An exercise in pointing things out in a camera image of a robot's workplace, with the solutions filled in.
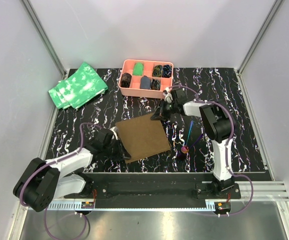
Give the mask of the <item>brown cloth napkin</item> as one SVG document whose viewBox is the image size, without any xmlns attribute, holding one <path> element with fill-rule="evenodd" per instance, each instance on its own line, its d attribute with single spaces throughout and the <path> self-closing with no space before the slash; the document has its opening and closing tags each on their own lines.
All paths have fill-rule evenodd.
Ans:
<svg viewBox="0 0 289 240">
<path fill-rule="evenodd" d="M 119 121 L 118 136 L 131 158 L 127 164 L 169 151 L 171 145 L 161 121 L 151 120 L 152 113 Z"/>
</svg>

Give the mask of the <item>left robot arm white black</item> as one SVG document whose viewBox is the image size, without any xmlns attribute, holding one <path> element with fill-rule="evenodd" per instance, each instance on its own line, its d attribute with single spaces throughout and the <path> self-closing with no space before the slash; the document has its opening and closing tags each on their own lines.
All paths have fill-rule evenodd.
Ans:
<svg viewBox="0 0 289 240">
<path fill-rule="evenodd" d="M 93 196 L 96 193 L 93 180 L 82 169 L 95 157 L 118 162 L 131 159 L 118 136 L 117 127 L 100 129 L 92 140 L 61 157 L 34 158 L 13 188 L 13 195 L 23 206 L 36 212 L 45 210 L 57 198 L 73 194 L 81 198 Z"/>
</svg>

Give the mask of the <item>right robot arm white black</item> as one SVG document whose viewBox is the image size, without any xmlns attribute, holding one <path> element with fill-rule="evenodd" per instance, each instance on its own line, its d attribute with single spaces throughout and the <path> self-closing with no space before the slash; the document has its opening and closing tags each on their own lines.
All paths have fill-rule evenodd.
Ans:
<svg viewBox="0 0 289 240">
<path fill-rule="evenodd" d="M 213 147 L 214 180 L 209 188 L 216 198 L 225 197 L 235 184 L 231 154 L 235 123 L 229 110 L 218 101 L 188 101 L 184 89 L 179 87 L 166 88 L 163 96 L 151 120 L 168 121 L 172 114 L 202 119 Z"/>
</svg>

